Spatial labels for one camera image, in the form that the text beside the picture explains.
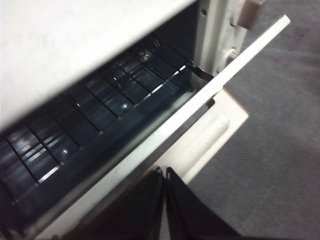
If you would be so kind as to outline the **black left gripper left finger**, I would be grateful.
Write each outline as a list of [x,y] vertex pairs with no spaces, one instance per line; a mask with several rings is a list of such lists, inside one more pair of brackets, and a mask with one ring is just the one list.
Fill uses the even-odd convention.
[[82,240],[147,240],[162,202],[163,172],[149,172],[79,234]]

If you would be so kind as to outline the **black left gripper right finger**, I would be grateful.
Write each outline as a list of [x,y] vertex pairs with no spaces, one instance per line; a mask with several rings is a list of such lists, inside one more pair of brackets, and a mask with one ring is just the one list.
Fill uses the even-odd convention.
[[241,235],[210,210],[173,168],[165,175],[166,212],[172,240],[233,240]]

